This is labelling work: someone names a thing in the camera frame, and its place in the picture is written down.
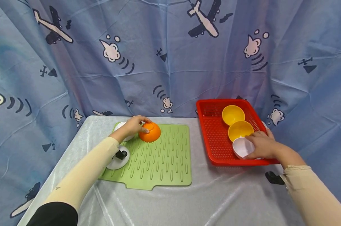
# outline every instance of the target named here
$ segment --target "blue curtain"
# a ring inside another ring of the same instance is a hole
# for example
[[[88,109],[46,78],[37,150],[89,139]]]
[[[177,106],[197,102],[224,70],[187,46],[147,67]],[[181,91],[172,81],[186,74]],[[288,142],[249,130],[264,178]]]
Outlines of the blue curtain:
[[[341,202],[341,0],[0,0],[0,225],[89,115],[243,98]]]

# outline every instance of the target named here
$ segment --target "person's left hand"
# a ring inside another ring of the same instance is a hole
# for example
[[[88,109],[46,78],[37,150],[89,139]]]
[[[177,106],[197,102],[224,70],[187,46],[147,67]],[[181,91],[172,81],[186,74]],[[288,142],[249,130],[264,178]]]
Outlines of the person's left hand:
[[[111,133],[109,137],[112,137],[119,143],[121,143],[128,136],[135,135],[139,132],[149,133],[149,130],[141,126],[142,121],[146,123],[151,123],[151,120],[147,117],[141,115],[133,116],[122,127]]]
[[[145,129],[141,126],[142,121],[146,123],[151,123],[151,120],[147,117],[137,115],[133,116],[131,119],[128,119],[128,121],[121,128],[124,128],[124,130],[128,132],[128,136],[135,135],[139,132],[149,133],[148,129]]]

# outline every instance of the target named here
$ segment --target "white bowl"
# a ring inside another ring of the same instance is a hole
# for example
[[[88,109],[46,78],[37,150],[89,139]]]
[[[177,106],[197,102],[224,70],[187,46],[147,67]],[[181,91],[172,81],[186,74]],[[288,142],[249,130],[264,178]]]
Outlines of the white bowl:
[[[108,164],[108,166],[106,166],[106,168],[110,169],[110,170],[117,170],[122,168],[123,166],[126,165],[126,163],[129,161],[130,158],[130,152],[129,149],[127,149],[125,146],[120,145],[119,146],[119,150],[120,151],[126,151],[128,153],[127,156],[125,156],[125,158],[123,160],[118,159],[117,157],[113,157],[113,159],[111,160],[111,162]]]
[[[115,127],[114,132],[115,132],[118,128],[122,127],[125,123],[126,123],[125,121],[119,123],[119,124]],[[123,142],[129,141],[129,140],[131,140],[133,137],[134,137],[134,135],[128,136],[127,138],[125,138],[125,139],[123,140]]]
[[[243,159],[255,150],[255,146],[244,137],[237,138],[233,141],[233,151],[237,157]]]

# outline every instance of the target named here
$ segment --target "white tablecloth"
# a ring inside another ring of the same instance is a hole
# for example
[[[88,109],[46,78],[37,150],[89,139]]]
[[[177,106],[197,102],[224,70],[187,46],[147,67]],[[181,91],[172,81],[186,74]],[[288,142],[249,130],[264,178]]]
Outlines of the white tablecloth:
[[[86,119],[18,225],[25,225],[57,183],[94,146],[108,136],[122,116]],[[204,150],[198,119],[151,118],[158,124],[189,126],[192,184],[156,186],[152,191],[98,180],[79,210],[78,225],[304,225],[285,186],[272,185],[265,172],[280,165],[215,167]]]

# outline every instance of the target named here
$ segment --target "red dish rack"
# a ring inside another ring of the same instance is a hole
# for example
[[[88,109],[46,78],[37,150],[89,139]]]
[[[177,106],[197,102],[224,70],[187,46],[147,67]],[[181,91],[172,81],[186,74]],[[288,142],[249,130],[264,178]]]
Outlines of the red dish rack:
[[[276,159],[239,159],[233,152],[232,141],[228,138],[229,126],[222,119],[222,111],[228,105],[240,107],[254,131],[266,128],[251,104],[246,100],[212,99],[197,101],[199,122],[209,160],[215,166],[265,166],[279,164]]]

